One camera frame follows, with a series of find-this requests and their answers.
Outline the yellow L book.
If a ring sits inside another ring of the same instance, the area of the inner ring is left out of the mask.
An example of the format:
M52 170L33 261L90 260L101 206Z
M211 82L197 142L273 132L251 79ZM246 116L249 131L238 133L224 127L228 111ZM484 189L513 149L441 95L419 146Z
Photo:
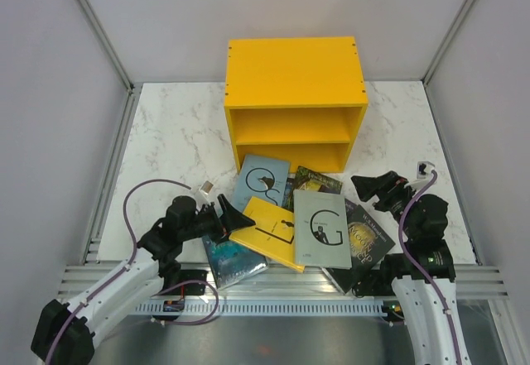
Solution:
M294 271L303 272L305 267L296 264L294 248L294 213L252 197L243 214L255 224L230 234L232 242L257 252Z

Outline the teal Jules Verne book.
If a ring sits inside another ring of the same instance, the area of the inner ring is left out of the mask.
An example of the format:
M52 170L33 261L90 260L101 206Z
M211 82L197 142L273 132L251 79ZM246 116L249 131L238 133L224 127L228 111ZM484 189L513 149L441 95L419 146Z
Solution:
M220 291L269 268L265 256L238 243L217 244L209 237L203 237L202 242L214 283Z

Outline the light blue O S book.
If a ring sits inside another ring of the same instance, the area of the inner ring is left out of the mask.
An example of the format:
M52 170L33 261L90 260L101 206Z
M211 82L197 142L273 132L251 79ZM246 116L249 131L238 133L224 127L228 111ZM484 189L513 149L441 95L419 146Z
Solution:
M247 154L235 185L231 204L240 212L252 197L281 206L290 162Z

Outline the grey G book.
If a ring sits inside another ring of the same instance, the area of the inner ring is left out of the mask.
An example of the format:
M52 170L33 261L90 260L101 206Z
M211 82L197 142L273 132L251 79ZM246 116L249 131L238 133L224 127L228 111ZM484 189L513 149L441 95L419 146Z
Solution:
M306 267L352 266L343 195L294 191L295 262Z

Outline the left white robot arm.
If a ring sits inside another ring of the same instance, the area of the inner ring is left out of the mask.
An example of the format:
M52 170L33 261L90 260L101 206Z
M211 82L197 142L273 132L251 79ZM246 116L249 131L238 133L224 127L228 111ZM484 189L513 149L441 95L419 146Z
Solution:
M197 205L187 195L175 197L134 244L132 254L90 288L65 303L51 300L41 311L31 351L46 364L87 364L104 338L138 305L154 295L180 292L183 244L209 237L223 242L255 222L224 195L221 207Z

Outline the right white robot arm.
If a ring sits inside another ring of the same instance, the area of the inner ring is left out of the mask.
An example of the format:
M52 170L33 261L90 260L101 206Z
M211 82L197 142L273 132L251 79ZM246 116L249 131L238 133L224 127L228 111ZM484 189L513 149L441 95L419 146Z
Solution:
M444 238L448 203L429 193L438 174L428 162L409 182L391 170L377 177L352 176L359 199L398 224L400 253L353 287L357 296L395 295L412 341L416 364L469 364L456 298L455 264Z

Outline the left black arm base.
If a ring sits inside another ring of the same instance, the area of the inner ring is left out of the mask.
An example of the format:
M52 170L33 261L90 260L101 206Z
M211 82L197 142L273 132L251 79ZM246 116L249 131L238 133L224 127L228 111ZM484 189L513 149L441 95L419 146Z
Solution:
M205 270L180 270L165 279L161 290L162 295L203 295L206 287L208 272Z

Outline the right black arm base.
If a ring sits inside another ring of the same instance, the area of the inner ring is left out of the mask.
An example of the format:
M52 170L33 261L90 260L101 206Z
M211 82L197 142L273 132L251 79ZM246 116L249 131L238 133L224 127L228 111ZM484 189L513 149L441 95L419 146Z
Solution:
M379 269L368 271L352 288L356 297L374 296L390 297L393 296L391 283L386 279L384 273Z

